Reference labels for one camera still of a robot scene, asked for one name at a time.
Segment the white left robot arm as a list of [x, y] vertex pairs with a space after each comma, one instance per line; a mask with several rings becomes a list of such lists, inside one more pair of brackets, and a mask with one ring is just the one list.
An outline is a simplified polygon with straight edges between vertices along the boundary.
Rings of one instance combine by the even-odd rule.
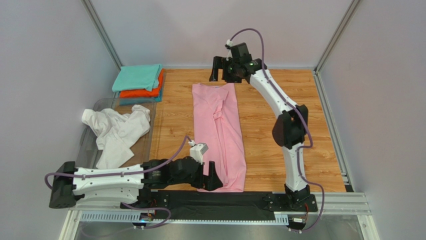
[[65, 162], [56, 172], [50, 184], [49, 208], [65, 209], [82, 203], [107, 202], [120, 208], [153, 208], [156, 200], [152, 190], [171, 185], [189, 184], [208, 192], [223, 187], [213, 161], [204, 163], [191, 156], [170, 159], [152, 159], [142, 164], [114, 169], [76, 167], [75, 162]]

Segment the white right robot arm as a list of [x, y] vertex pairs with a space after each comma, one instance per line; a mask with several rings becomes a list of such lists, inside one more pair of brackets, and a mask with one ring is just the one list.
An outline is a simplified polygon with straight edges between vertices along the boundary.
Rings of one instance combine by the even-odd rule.
[[280, 207], [290, 211], [307, 210], [310, 199], [310, 185], [307, 182], [303, 148], [305, 138], [312, 139], [308, 126], [309, 111], [305, 105], [298, 105], [279, 87], [270, 71], [260, 58], [254, 59], [246, 43], [234, 45], [229, 41], [226, 57], [215, 56], [210, 76], [211, 82], [222, 80], [227, 83], [241, 83], [246, 80], [254, 87], [271, 107], [276, 121], [272, 128], [275, 143], [282, 148], [285, 161], [286, 179], [284, 194], [270, 194], [269, 207]]

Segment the pink t-shirt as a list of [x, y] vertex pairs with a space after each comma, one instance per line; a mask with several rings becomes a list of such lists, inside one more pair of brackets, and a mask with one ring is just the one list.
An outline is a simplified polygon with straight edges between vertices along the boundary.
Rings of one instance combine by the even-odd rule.
[[217, 192], [243, 192], [247, 173], [235, 86], [192, 86], [194, 140], [205, 143], [206, 163], [214, 162], [223, 186]]

